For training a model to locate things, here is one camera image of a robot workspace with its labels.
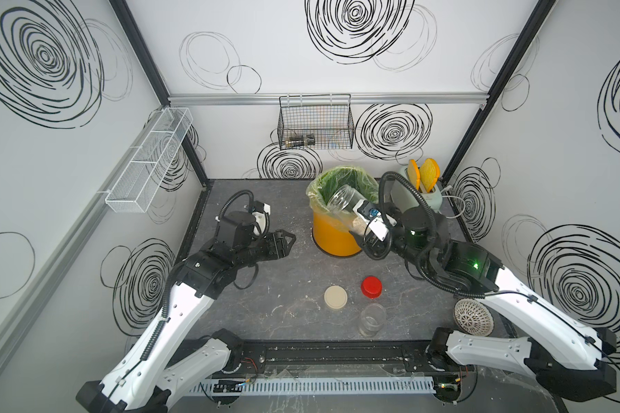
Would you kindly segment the red jar lid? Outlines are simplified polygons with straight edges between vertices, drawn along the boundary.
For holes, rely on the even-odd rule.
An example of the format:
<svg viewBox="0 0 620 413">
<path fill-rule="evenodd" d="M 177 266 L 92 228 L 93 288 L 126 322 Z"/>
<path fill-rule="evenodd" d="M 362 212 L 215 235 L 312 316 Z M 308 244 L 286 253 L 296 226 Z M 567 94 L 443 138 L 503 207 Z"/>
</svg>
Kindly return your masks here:
<svg viewBox="0 0 620 413">
<path fill-rule="evenodd" d="M 383 291 L 383 285 L 379 278 L 368 276 L 363 279 L 360 285 L 362 294 L 369 299 L 379 298 Z"/>
</svg>

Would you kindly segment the beige lidded oatmeal jar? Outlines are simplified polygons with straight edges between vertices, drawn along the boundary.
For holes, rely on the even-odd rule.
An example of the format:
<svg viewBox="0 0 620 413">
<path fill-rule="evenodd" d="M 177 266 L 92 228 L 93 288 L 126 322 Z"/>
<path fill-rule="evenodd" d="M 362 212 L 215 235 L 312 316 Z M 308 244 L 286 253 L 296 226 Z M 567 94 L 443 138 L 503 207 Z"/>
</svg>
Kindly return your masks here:
<svg viewBox="0 0 620 413">
<path fill-rule="evenodd" d="M 331 197 L 327 208 L 331 215 L 350 232 L 363 236 L 367 225 L 376 216 L 371 210 L 375 205 L 350 185 L 343 185 Z"/>
</svg>

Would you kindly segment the beige jar lid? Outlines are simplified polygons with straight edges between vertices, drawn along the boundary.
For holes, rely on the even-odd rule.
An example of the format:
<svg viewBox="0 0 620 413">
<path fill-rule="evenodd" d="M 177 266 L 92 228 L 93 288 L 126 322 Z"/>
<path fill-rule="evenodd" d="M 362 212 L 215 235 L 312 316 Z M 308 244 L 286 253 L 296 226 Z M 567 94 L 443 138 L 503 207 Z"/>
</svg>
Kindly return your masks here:
<svg viewBox="0 0 620 413">
<path fill-rule="evenodd" d="M 328 308 L 341 310 L 348 302 L 348 294 L 341 286 L 333 285 L 325 290 L 324 301 Z"/>
</svg>

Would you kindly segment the clear jar with oatmeal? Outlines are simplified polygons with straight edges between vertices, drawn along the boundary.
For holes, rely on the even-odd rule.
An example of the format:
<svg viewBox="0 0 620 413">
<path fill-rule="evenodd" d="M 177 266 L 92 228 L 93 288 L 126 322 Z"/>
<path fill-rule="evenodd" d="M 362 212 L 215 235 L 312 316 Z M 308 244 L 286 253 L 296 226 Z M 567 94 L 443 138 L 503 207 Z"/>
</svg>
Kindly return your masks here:
<svg viewBox="0 0 620 413">
<path fill-rule="evenodd" d="M 360 314 L 358 331 L 362 337 L 375 337 L 387 321 L 386 309 L 380 304 L 366 306 Z"/>
</svg>

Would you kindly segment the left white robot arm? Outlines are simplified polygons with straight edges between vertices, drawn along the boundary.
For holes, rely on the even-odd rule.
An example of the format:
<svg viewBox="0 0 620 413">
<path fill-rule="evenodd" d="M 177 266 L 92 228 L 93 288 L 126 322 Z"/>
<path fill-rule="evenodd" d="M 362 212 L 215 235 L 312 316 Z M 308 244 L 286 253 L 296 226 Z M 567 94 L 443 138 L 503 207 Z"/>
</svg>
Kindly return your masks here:
<svg viewBox="0 0 620 413">
<path fill-rule="evenodd" d="M 89 412 L 167 412 L 201 380 L 237 370 L 244 342 L 226 329 L 179 361 L 173 357 L 239 270 L 286 258 L 295 242 L 291 232 L 258 229 L 252 213 L 221 218 L 215 236 L 173 268 L 158 314 L 134 347 L 102 380 L 85 383 L 77 402 Z"/>
</svg>

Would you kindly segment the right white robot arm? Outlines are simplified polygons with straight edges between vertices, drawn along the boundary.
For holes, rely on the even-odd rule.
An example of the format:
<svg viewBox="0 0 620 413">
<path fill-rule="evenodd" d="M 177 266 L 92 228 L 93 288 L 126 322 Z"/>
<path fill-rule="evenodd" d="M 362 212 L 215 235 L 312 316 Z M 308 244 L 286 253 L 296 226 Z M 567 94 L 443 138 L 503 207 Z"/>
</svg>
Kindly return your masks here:
<svg viewBox="0 0 620 413">
<path fill-rule="evenodd" d="M 379 259 L 392 252 L 434 287 L 496 311 L 523 332 L 504 339 L 439 327 L 425 351 L 433 368 L 472 365 L 517 373 L 575 402 L 616 392 L 610 356 L 617 345 L 611 330 L 584 325 L 558 310 L 499 258 L 477 244 L 452 239 L 444 217 L 430 209 L 392 208 L 384 216 L 365 206 L 354 212 L 347 221 L 350 232 L 368 256 Z"/>
</svg>

